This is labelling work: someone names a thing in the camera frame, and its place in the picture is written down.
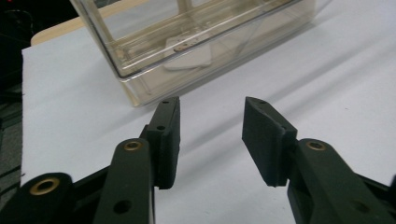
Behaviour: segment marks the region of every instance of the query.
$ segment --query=clear plastic container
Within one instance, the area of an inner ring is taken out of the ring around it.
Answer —
[[[268,47],[310,22],[317,8],[316,0],[71,1],[133,105]]]

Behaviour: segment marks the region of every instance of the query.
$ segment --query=black cable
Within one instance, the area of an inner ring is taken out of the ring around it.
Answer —
[[[19,171],[20,169],[21,169],[21,166],[20,166],[20,165],[17,166],[17,167],[14,167],[14,168],[12,168],[12,169],[9,170],[9,171],[6,171],[6,172],[0,174],[0,179],[3,178],[3,177],[5,177],[5,176],[7,176],[7,175],[10,175],[10,174],[12,174],[12,173],[14,173],[14,172],[16,172],[16,171]]]
[[[18,188],[20,187],[20,184],[21,184],[21,182],[17,182],[17,183],[15,183],[15,184],[9,186],[8,188],[2,190],[2,191],[0,192],[0,197],[3,196],[3,195],[5,195],[5,194],[7,194],[9,191],[12,191],[13,189],[18,189]]]

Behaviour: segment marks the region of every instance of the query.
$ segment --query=black plastic part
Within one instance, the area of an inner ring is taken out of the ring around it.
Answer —
[[[294,160],[314,204],[309,222],[301,223],[394,223],[387,209],[329,144],[303,139]],[[305,204],[301,199],[301,194],[290,199],[295,215]]]
[[[297,130],[270,104],[247,97],[242,139],[268,186],[286,185],[296,136]]]
[[[389,188],[389,200],[393,208],[396,208],[396,176],[393,177],[393,181]]]
[[[150,142],[154,165],[154,185],[170,189],[175,183],[180,145],[180,101],[178,97],[159,103],[141,136]]]
[[[73,183],[69,175],[61,173],[41,175],[30,180],[17,191],[1,211],[0,223],[69,223],[75,203]]]
[[[95,224],[153,223],[153,180],[149,142],[120,143],[107,170]]]

